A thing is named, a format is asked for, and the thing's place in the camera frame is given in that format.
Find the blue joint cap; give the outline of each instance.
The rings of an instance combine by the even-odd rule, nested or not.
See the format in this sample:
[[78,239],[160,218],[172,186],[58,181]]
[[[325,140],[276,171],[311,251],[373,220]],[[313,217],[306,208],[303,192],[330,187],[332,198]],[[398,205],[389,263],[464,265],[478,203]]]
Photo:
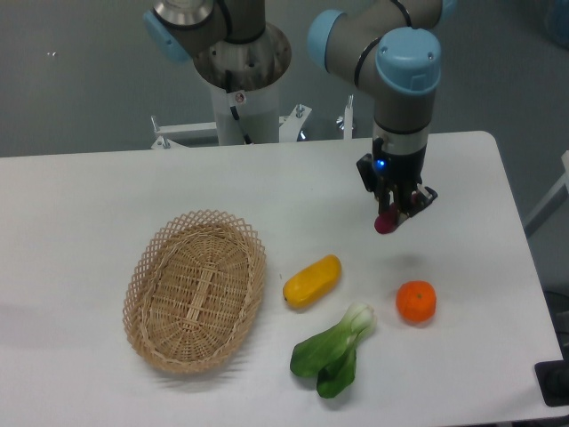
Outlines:
[[307,47],[309,49],[309,57],[320,68],[327,71],[326,68],[326,46],[328,45],[328,37],[332,32],[334,23],[344,12],[329,10],[320,13],[312,22],[309,29],[307,39]]
[[443,8],[441,9],[441,17],[438,20],[438,23],[445,21],[449,16],[454,13],[454,9],[456,9],[457,0],[443,0]]
[[168,32],[154,13],[147,11],[144,13],[142,18],[144,19],[144,26],[146,27],[146,30],[166,58],[179,63],[190,59],[186,50],[181,47],[180,43],[178,43],[173,35]]
[[426,95],[437,89],[441,78],[441,45],[425,29],[397,28],[381,38],[375,66],[392,89]]

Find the yellow squash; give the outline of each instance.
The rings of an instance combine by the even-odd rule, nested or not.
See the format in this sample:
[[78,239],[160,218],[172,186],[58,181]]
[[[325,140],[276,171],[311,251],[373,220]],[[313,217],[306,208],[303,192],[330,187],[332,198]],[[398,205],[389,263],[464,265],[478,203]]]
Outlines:
[[307,307],[330,292],[340,280],[340,275],[340,260],[336,255],[327,255],[284,284],[284,300],[295,309]]

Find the red object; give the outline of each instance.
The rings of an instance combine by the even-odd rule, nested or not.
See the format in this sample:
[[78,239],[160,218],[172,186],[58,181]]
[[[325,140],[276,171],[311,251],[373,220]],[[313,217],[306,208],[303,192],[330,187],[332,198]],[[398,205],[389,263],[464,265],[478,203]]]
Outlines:
[[397,209],[395,205],[391,205],[387,212],[381,213],[375,219],[373,227],[380,234],[389,234],[395,231],[397,228]]

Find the woven basket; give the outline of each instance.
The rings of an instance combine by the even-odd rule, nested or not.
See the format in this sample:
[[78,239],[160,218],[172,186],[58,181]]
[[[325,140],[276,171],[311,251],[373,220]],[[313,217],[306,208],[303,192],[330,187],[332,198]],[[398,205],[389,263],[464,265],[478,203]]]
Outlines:
[[128,286],[129,343],[150,365],[174,373],[220,365],[251,327],[264,272],[264,247],[244,220],[199,211],[168,222]]

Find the bok choy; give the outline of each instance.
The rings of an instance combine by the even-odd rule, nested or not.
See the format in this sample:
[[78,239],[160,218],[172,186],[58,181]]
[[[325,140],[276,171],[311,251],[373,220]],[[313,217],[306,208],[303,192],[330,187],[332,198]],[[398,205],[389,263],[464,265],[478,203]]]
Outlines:
[[376,323],[372,307],[351,304],[337,325],[294,347],[291,371],[301,377],[317,377],[322,398],[336,397],[354,382],[356,347],[373,332]]

